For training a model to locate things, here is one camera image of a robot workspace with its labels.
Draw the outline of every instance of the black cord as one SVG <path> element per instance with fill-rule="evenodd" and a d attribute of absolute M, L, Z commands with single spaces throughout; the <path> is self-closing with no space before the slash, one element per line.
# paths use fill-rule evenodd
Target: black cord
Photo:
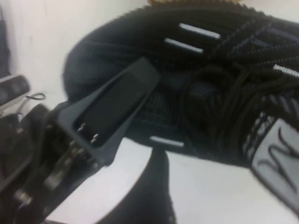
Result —
<path fill-rule="evenodd" d="M 46 99 L 46 95 L 41 93 L 41 92 L 33 94 L 31 96 L 25 96 L 25 97 L 28 98 L 28 99 L 33 99 L 33 100 L 44 100 L 44 99 Z"/>
<path fill-rule="evenodd" d="M 23 100 L 23 102 L 21 103 L 21 105 L 19 106 L 19 108 L 17 109 L 17 112 L 16 114 L 20 114 L 20 115 L 23 115 L 21 113 L 21 110 L 23 109 L 23 107 L 25 106 L 25 104 L 29 101 L 29 100 L 45 100 L 46 99 L 46 95 L 42 92 L 38 92 L 38 93 L 35 93 L 33 95 L 30 95 L 30 96 L 25 96 L 25 99 Z"/>

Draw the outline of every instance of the black mesh fabric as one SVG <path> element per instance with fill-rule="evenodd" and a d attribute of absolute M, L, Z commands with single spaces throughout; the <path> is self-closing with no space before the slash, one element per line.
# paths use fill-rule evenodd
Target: black mesh fabric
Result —
<path fill-rule="evenodd" d="M 179 25 L 220 34 L 210 38 Z M 203 53 L 165 42 L 169 38 Z M 180 111 L 180 96 L 203 64 L 273 68 L 275 64 L 299 70 L 299 26 L 238 4 L 199 0 L 145 7 L 96 29 L 69 53 L 64 84 L 71 102 L 99 88 L 140 57 L 146 57 L 163 75 L 157 90 L 136 116 L 127 137 L 156 146 L 150 136 L 184 142 L 168 150 L 213 161 L 245 166 L 238 158 L 219 151 L 205 135 L 192 135 Z M 218 89 L 195 82 L 191 93 L 208 98 Z"/>

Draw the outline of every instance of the white surface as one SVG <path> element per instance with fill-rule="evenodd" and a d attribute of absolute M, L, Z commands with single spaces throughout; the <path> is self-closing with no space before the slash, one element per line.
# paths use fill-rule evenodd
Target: white surface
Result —
<path fill-rule="evenodd" d="M 71 47 L 88 32 L 146 0 L 0 0 L 7 19 L 12 73 L 52 108 L 65 100 L 61 72 Z M 248 0 L 280 18 L 299 21 L 298 0 Z M 168 153 L 170 192 L 179 224 L 296 224 L 298 219 L 248 170 Z M 82 184 L 49 219 L 91 224 L 104 217 L 143 171 L 150 149 L 124 140 L 115 163 Z"/>

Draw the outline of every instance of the metal rivet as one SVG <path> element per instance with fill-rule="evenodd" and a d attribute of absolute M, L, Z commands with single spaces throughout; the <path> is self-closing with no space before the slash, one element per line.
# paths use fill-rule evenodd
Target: metal rivet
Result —
<path fill-rule="evenodd" d="M 94 143 L 94 142 L 97 140 L 98 135 L 99 135 L 99 134 L 95 134 L 95 135 L 93 136 L 93 139 L 90 141 L 90 143 Z"/>
<path fill-rule="evenodd" d="M 85 123 L 81 124 L 80 128 L 78 128 L 78 132 L 81 132 L 85 127 Z"/>

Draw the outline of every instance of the white table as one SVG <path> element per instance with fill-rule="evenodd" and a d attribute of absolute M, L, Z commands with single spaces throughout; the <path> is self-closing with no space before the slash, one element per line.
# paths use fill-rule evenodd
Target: white table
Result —
<path fill-rule="evenodd" d="M 299 21 L 298 0 L 248 0 L 250 6 Z M 32 92 L 46 93 L 53 108 L 66 99 L 64 59 L 94 28 L 146 0 L 0 0 L 7 19 L 12 73 L 25 74 Z M 92 224 L 126 195 L 151 149 L 124 139 L 108 168 L 85 181 L 50 216 L 68 224 Z M 296 224 L 298 219 L 243 168 L 168 153 L 170 193 L 178 224 Z"/>

